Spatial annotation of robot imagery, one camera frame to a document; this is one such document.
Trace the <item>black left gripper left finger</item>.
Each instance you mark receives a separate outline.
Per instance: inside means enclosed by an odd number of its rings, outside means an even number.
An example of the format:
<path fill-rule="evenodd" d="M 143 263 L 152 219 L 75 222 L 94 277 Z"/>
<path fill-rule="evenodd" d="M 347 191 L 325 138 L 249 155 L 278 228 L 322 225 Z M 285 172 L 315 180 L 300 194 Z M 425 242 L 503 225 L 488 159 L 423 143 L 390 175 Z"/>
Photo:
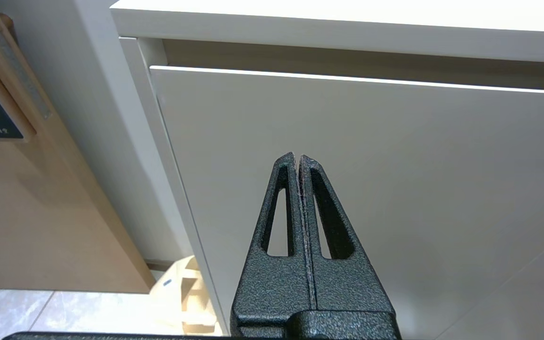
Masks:
<path fill-rule="evenodd" d="M 269 254 L 278 196 L 285 194 L 287 256 Z M 311 307 L 306 268 L 302 201 L 292 152 L 279 157 L 270 173 L 239 285 L 231 307 L 231 336 L 289 338 L 289 319 Z"/>

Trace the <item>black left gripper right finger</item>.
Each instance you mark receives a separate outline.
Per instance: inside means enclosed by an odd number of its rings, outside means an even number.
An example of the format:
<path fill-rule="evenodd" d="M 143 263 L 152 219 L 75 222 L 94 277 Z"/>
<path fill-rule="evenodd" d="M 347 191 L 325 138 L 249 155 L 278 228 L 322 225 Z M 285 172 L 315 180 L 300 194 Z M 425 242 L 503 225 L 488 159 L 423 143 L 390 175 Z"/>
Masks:
<path fill-rule="evenodd" d="M 302 155 L 299 184 L 316 309 L 394 314 L 321 163 Z"/>

